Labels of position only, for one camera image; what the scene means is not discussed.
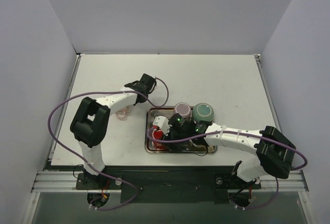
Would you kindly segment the red ceramic mug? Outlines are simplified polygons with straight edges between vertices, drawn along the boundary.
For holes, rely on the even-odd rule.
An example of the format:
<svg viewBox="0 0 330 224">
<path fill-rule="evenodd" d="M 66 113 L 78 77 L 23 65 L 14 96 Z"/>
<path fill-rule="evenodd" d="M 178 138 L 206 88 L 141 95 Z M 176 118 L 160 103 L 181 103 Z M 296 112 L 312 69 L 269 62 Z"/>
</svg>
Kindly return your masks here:
<svg viewBox="0 0 330 224">
<path fill-rule="evenodd" d="M 152 140 L 152 146 L 157 151 L 165 151 L 167 148 L 163 143 L 157 142 L 155 140 L 161 140 L 163 137 L 163 132 L 159 127 L 152 126 L 153 130 L 151 132 L 151 137 L 154 139 Z"/>
</svg>

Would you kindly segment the pink faceted ceramic mug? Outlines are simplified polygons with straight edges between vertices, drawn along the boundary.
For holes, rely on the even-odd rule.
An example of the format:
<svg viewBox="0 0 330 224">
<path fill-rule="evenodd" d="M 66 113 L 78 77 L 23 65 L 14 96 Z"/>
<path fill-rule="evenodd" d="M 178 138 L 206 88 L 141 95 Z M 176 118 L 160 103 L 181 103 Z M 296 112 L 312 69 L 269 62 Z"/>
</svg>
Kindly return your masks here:
<svg viewBox="0 0 330 224">
<path fill-rule="evenodd" d="M 121 110 L 117 111 L 115 113 L 115 116 L 117 119 L 124 121 L 127 119 L 128 114 L 130 113 L 131 110 L 132 110 L 132 106 L 124 107 Z"/>
</svg>

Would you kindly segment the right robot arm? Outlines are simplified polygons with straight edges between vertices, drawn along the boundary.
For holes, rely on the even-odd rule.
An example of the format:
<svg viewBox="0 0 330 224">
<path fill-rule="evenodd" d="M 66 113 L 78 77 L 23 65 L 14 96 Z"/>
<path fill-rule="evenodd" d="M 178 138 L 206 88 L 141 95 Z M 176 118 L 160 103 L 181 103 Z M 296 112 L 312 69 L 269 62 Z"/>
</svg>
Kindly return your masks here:
<svg viewBox="0 0 330 224">
<path fill-rule="evenodd" d="M 188 121 L 178 113 L 171 118 L 158 117 L 154 121 L 169 141 L 192 141 L 199 145 L 218 146 L 252 154 L 250 160 L 236 163 L 230 181 L 235 187 L 264 175 L 287 179 L 296 147 L 275 127 L 263 130 L 241 130 L 218 125 L 212 121 Z"/>
</svg>

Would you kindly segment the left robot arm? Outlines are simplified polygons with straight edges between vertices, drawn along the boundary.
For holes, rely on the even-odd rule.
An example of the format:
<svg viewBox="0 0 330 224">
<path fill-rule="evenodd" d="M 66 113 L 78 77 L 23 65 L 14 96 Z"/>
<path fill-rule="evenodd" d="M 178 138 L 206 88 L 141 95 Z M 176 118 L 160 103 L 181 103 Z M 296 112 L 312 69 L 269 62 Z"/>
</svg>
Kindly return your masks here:
<svg viewBox="0 0 330 224">
<path fill-rule="evenodd" d="M 143 74 L 140 80 L 124 85 L 115 93 L 93 99 L 85 97 L 75 113 L 70 131 L 78 141 L 84 163 L 84 174 L 88 183 L 95 189 L 102 188 L 106 176 L 102 158 L 101 142 L 104 139 L 111 115 L 128 106 L 146 102 L 148 95 L 156 86 L 156 79 Z"/>
</svg>

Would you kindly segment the lilac ceramic mug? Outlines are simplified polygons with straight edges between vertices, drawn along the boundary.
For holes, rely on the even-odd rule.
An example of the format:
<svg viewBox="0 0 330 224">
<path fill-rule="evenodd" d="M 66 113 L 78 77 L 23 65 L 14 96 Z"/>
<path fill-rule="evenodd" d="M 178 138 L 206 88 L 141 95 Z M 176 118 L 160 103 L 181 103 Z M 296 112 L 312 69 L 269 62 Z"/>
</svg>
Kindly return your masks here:
<svg viewBox="0 0 330 224">
<path fill-rule="evenodd" d="M 183 118 L 190 118 L 192 109 L 185 102 L 179 102 L 174 106 L 174 114 L 180 114 Z"/>
</svg>

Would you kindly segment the teal speckled ceramic mug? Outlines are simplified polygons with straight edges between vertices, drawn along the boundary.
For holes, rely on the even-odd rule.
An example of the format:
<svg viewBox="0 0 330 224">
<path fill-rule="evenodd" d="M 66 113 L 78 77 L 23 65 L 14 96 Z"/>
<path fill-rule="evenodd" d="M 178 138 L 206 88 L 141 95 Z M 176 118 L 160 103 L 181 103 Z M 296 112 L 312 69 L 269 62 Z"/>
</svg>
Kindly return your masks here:
<svg viewBox="0 0 330 224">
<path fill-rule="evenodd" d="M 214 110 L 207 103 L 199 103 L 192 109 L 192 118 L 196 123 L 199 121 L 211 122 L 214 118 Z"/>
</svg>

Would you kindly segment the cream ceramic mug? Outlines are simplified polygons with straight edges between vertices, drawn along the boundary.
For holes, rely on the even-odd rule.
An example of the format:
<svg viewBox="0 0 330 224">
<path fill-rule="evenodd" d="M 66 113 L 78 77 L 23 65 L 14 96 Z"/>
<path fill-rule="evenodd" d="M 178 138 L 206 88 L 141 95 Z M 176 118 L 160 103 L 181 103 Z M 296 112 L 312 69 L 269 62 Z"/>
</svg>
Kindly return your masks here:
<svg viewBox="0 0 330 224">
<path fill-rule="evenodd" d="M 216 146 L 208 146 L 207 147 L 207 153 L 214 153 L 216 151 Z"/>
</svg>

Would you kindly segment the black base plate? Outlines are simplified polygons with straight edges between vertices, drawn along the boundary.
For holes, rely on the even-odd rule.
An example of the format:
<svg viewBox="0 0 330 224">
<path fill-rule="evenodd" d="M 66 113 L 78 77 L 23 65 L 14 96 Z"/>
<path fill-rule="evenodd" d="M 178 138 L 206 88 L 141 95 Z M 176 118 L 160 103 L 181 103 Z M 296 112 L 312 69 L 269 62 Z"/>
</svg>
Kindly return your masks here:
<svg viewBox="0 0 330 224">
<path fill-rule="evenodd" d="M 111 194 L 120 203 L 199 203 L 215 204 L 239 200 L 248 203 L 251 190 L 260 189 L 257 179 L 245 182 L 236 176 L 234 166 L 107 166 L 111 178 L 87 176 L 81 165 L 46 166 L 47 172 L 67 172 L 74 189 L 87 192 L 87 202 L 105 207 Z"/>
</svg>

